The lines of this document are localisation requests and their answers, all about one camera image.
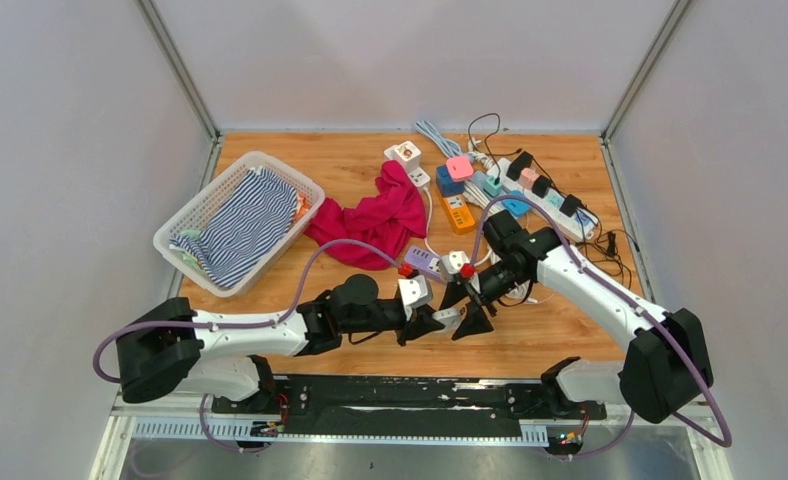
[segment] gray wall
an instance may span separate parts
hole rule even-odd
[[[673,0],[157,0],[221,128],[605,126]]]
[[[695,2],[615,145],[660,300],[704,322],[735,478],[788,478],[788,1]]]
[[[94,346],[166,292],[208,147],[133,2],[0,1],[0,479],[87,476]]]

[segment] blue and white striped cloth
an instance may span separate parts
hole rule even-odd
[[[288,233],[297,191],[266,168],[250,170],[199,238],[174,235],[170,244],[199,260],[221,288],[232,288]]]

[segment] wooden table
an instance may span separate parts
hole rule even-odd
[[[450,138],[464,144],[466,136],[450,135]],[[308,175],[342,206],[352,207],[361,198],[377,194],[374,179],[379,174],[382,151],[405,140],[412,140],[421,149],[422,166],[434,177],[435,166],[442,164],[445,158],[434,144],[415,133],[229,134],[215,175],[244,153],[261,150]],[[550,172],[564,192],[580,197],[600,217],[604,231],[623,228],[597,137],[502,134],[492,137],[491,147],[497,153],[511,152],[517,148],[529,151]],[[442,207],[438,202],[435,204],[429,237],[433,248],[439,252],[469,252],[474,234],[454,235]],[[471,207],[471,211],[476,218],[481,213],[477,207]],[[545,222],[531,213],[530,231],[542,225]],[[618,241],[619,252],[623,253],[623,260],[635,275],[632,256],[623,235],[619,235]],[[412,243],[423,245],[423,240],[413,239]],[[193,308],[213,312],[271,312],[283,309],[290,303],[302,267],[316,248],[317,244],[310,238],[300,237],[252,291],[243,297],[217,298],[188,279],[183,282],[180,295],[189,297]],[[312,267],[301,301],[312,300],[321,291],[338,285],[357,272],[360,270],[322,255]],[[393,269],[365,273],[379,283],[380,297],[393,296],[398,278]],[[640,291],[637,281],[633,282],[633,290]],[[442,293],[437,288],[433,306],[438,306]],[[537,285],[532,296],[543,299],[550,293]],[[322,355],[294,358],[269,356],[268,360],[277,373],[500,378],[538,377],[556,362],[575,355],[591,360],[623,358],[612,339],[593,320],[559,295],[543,305],[499,309],[498,316],[491,319],[494,332],[456,342],[450,340],[449,334],[430,334],[400,347],[395,342],[395,334],[387,332],[356,346],[350,345],[345,339],[340,349]]]

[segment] pink cloth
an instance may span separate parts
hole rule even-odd
[[[306,228],[306,235],[318,245],[336,238],[361,240],[396,259],[411,237],[426,237],[423,198],[395,161],[382,164],[376,188],[379,195],[363,198],[356,208],[342,209],[335,200],[324,200]],[[342,263],[366,270],[389,266],[375,253],[354,245],[336,245],[326,253]]]

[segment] electrical cord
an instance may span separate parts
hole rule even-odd
[[[353,341],[353,334],[352,333],[348,333],[347,334],[347,341],[350,342],[350,345],[361,345],[361,344],[367,342],[368,340],[376,338],[376,337],[378,337],[380,335],[382,335],[382,331],[371,333],[370,335],[368,335],[366,337],[363,337],[363,338],[361,338],[359,340],[356,340],[354,342]]]
[[[637,312],[642,318],[644,318],[648,323],[650,323],[650,325],[657,331],[657,333],[660,334],[662,338],[665,339],[666,342],[668,342],[668,344],[671,346],[671,348],[674,350],[674,352],[677,354],[677,356],[686,366],[686,369],[688,369],[689,374],[691,374],[692,379],[697,384],[697,387],[700,389],[700,392],[703,394],[703,397],[706,399],[706,402],[709,404],[709,408],[712,410],[712,415],[715,417],[715,421],[718,423],[718,426],[721,429],[722,438],[715,436],[715,434],[701,427],[693,420],[691,420],[690,418],[686,417],[685,415],[679,412],[674,412],[673,413],[674,417],[680,419],[683,423],[685,423],[686,425],[697,431],[699,434],[708,438],[713,443],[720,445],[722,447],[731,446],[733,444],[732,433],[730,432],[730,426],[729,424],[727,424],[727,420],[724,418],[724,414],[721,411],[720,405],[718,405],[717,400],[712,395],[712,392],[709,390],[709,387],[706,385],[706,381],[703,379],[703,376],[697,370],[697,367],[694,365],[694,362],[691,361],[686,351],[679,344],[677,339],[674,338],[671,332],[669,332],[668,329],[662,326],[662,324],[659,323],[659,321],[656,320],[656,318],[653,317],[653,315],[650,312],[648,312],[638,302],[636,302],[632,296],[627,295],[623,290],[619,289],[618,287],[607,281],[605,278],[601,277],[593,270],[588,268],[585,265],[584,259],[581,259],[578,254],[574,253],[574,249],[571,248],[570,243],[568,243],[568,239],[565,238],[564,234],[562,234],[562,231],[559,229],[559,226],[556,224],[556,221],[553,220],[553,218],[550,217],[550,215],[548,215],[547,212],[545,212],[544,209],[539,207],[535,202],[531,201],[526,197],[518,197],[514,195],[500,195],[492,199],[489,202],[488,207],[491,207],[493,204],[506,199],[525,202],[529,204],[533,209],[535,209],[536,212],[540,213],[542,218],[547,220],[547,223],[549,223],[550,226],[553,228],[553,230],[556,231],[556,234],[559,237],[559,241],[562,243],[562,247],[565,249],[568,256],[571,257],[571,261],[574,262],[574,265],[576,265],[576,267],[579,268],[579,270],[582,273],[585,273],[586,275],[589,276],[589,278],[599,283],[601,286],[603,286],[606,290],[611,292],[616,297],[620,298],[627,306],[630,307],[630,310]],[[487,218],[488,218],[488,210],[486,209],[483,210],[482,216],[479,219],[479,226],[477,227],[477,232],[480,233],[482,232],[483,227],[485,225],[485,220]],[[473,248],[474,255],[476,255],[476,252],[479,251],[479,243],[481,237],[482,235],[477,235],[476,239],[474,240],[474,248]],[[632,420],[627,422],[627,429],[631,424],[632,424]],[[623,436],[625,436],[625,432],[622,432],[621,435],[619,435],[619,438],[623,438]]]
[[[147,447],[138,448],[138,445],[136,443],[133,443],[132,444],[132,448],[129,451],[129,454],[126,456],[126,458],[127,458],[127,462],[126,462],[127,465],[129,465],[129,468],[132,470],[132,472],[135,475],[137,475],[138,477],[140,477],[140,478],[163,478],[163,477],[166,477],[167,475],[170,475],[171,473],[176,471],[176,469],[178,469],[182,465],[188,463],[188,461],[191,460],[192,458],[194,458],[194,456],[197,453],[197,449],[195,448],[195,449],[191,450],[190,452],[188,452],[188,455],[185,455],[185,457],[182,458],[182,460],[176,462],[176,464],[173,465],[172,467],[166,468],[166,469],[164,469],[164,470],[162,470],[160,472],[145,472],[145,471],[141,470],[141,468],[138,466],[137,455],[139,453],[143,452],[146,449],[147,449]]]
[[[432,195],[430,195],[429,189],[426,187],[423,187],[421,190],[423,190],[423,193],[426,194],[426,201],[428,207],[426,210],[426,236],[423,237],[423,244],[426,245],[426,249],[429,250],[430,253],[432,253],[437,257],[440,257],[441,255],[438,255],[438,252],[436,252],[435,250],[432,249],[432,247],[429,246],[429,225],[432,222]]]
[[[580,459],[580,460],[582,460],[582,459],[585,459],[585,458],[595,457],[595,456],[600,455],[602,453],[608,452],[609,450],[617,447],[619,443],[624,441],[624,439],[627,438],[627,435],[630,433],[630,429],[632,428],[632,424],[633,424],[634,421],[635,421],[635,412],[630,410],[630,415],[629,415],[629,417],[627,417],[627,424],[624,425],[624,428],[621,430],[621,433],[619,433],[617,437],[613,438],[611,442],[607,443],[606,445],[603,445],[600,448],[596,448],[596,449],[594,449],[594,450],[592,450],[590,452],[578,453],[576,455],[554,455],[552,453],[548,453],[544,449],[536,450],[536,452],[538,454],[540,454],[540,455],[547,456],[547,457],[550,457],[550,458],[555,458],[555,459],[561,460],[563,462],[570,462],[573,459]]]
[[[468,152],[468,155],[470,155],[475,162],[482,164],[482,167],[485,169],[486,175],[492,175],[491,171],[496,169],[497,173],[493,174],[493,176],[494,177],[500,176],[500,165],[497,165],[497,162],[495,162],[493,158],[488,156],[488,154],[476,151],[473,148],[471,148],[470,150],[471,151]]]
[[[178,321],[171,321],[171,320],[154,320],[149,322],[142,322],[142,323],[135,323],[132,325],[127,325],[120,330],[112,333],[108,337],[106,337],[100,344],[97,346],[97,349],[94,351],[93,357],[93,367],[94,372],[97,374],[98,377],[102,378],[103,380],[111,383],[120,383],[120,378],[112,377],[111,375],[107,374],[100,365],[100,358],[102,357],[103,351],[118,338],[128,335],[132,332],[137,332],[140,330],[146,330],[149,328],[204,328],[206,330],[213,330],[213,329],[233,329],[233,330],[244,330],[248,328],[270,328],[280,325],[281,323],[288,320],[295,312],[294,310],[297,308],[297,304],[300,303],[300,295],[303,293],[303,286],[306,284],[306,277],[309,275],[309,270],[312,268],[312,264],[317,259],[317,257],[325,252],[330,247],[334,247],[335,245],[355,245],[357,247],[362,247],[371,252],[379,255],[382,257],[383,260],[387,261],[391,264],[394,268],[399,269],[400,263],[397,260],[389,257],[385,252],[382,250],[374,247],[373,245],[369,245],[365,242],[360,242],[358,240],[353,240],[351,238],[339,238],[336,240],[331,240],[329,242],[324,243],[320,246],[315,252],[309,257],[309,261],[306,262],[305,268],[303,268],[303,273],[300,274],[300,282],[297,284],[297,292],[294,294],[294,299],[291,301],[291,305],[285,310],[282,314],[272,320],[268,320],[266,322],[255,322],[255,323],[214,323],[214,322],[178,322]]]
[[[233,447],[231,445],[227,445],[220,440],[214,438],[214,435],[211,434],[211,430],[209,429],[208,423],[206,423],[206,402],[208,401],[208,397],[211,395],[205,394],[203,395],[202,401],[200,401],[200,408],[198,409],[198,414],[200,418],[200,428],[203,430],[203,435],[206,436],[206,439],[215,447],[220,448],[221,450],[226,450],[227,452],[232,453],[258,453],[264,450],[267,450],[272,444],[267,443],[263,447],[253,447],[253,448],[244,448],[244,447]]]
[[[586,430],[588,430],[588,422],[591,420],[591,418],[588,416],[588,408],[585,407],[584,403],[580,404],[580,408],[582,408],[582,411],[585,414],[585,416],[583,416],[583,418],[582,418],[582,426],[580,426],[580,428],[578,428],[578,429],[574,430],[573,432],[571,432],[574,435],[583,435],[583,434],[585,434]]]
[[[478,207],[485,207],[488,205],[488,195],[486,195],[482,189],[480,189],[475,183],[470,180],[465,181],[465,191],[463,193],[465,200],[468,203],[472,203]],[[505,210],[502,205],[495,205],[491,208],[491,214],[499,213]],[[488,251],[485,252],[485,256],[482,257],[478,262],[474,263],[475,267],[479,267],[484,265],[486,262],[491,261],[494,257],[494,250],[491,247],[488,247]]]
[[[415,129],[418,133],[432,140],[432,142],[441,149],[441,153],[443,153],[445,157],[453,158],[465,155],[465,153],[462,152],[462,147],[460,147],[458,143],[441,135],[441,132],[439,132],[432,123],[426,120],[418,120],[415,122]]]
[[[579,216],[577,216],[577,221],[580,224],[580,228],[583,229],[582,220],[580,219]],[[583,254],[585,255],[586,258],[588,258],[588,260],[591,263],[594,263],[594,264],[610,263],[610,264],[617,265],[618,266],[618,272],[617,273],[612,273],[612,272],[609,272],[609,271],[607,271],[605,269],[603,271],[606,272],[610,277],[613,277],[613,278],[620,277],[621,285],[624,285],[624,281],[625,281],[624,271],[626,271],[627,274],[629,274],[629,284],[627,284],[627,288],[632,288],[633,273],[632,273],[632,270],[630,269],[630,267],[628,267],[626,264],[624,264],[624,261],[621,259],[621,255],[618,254],[618,247],[617,247],[617,244],[615,243],[615,237],[614,237],[614,235],[615,235],[614,232],[616,230],[609,230],[607,232],[603,232],[603,225],[602,225],[602,223],[598,223],[597,225],[599,227],[599,231],[598,231],[597,236],[594,237],[594,241],[593,242],[588,242],[588,241],[583,240],[582,242],[577,243],[577,246],[578,247],[579,246],[583,247]],[[609,242],[606,246],[603,246],[603,244],[602,244],[604,236],[607,239],[606,241]],[[597,251],[598,253],[603,255],[603,258],[599,259],[599,260],[592,260],[591,255],[588,253],[588,247],[589,246],[591,246],[591,248],[593,248],[595,251]]]
[[[514,152],[509,152],[509,153],[494,154],[494,153],[491,152],[491,147],[488,146],[488,139],[493,137],[494,135],[496,135],[498,132],[500,132],[500,114],[499,113],[494,113],[494,112],[486,113],[484,115],[480,115],[480,116],[476,117],[475,119],[473,119],[473,121],[471,121],[471,123],[468,125],[468,140],[470,140],[471,145],[473,145],[473,147],[474,147],[473,150],[477,150],[477,144],[480,143],[480,140],[476,140],[476,139],[474,139],[471,136],[471,128],[473,128],[473,125],[476,122],[482,120],[483,118],[487,118],[487,117],[497,117],[497,127],[494,129],[493,132],[489,133],[488,135],[486,135],[481,140],[481,142],[485,145],[485,149],[488,150],[488,154],[491,156],[491,158],[496,159],[497,157],[505,157],[505,156],[508,156],[508,155],[517,155],[518,153],[521,153],[522,149],[520,149],[520,148],[515,150]]]

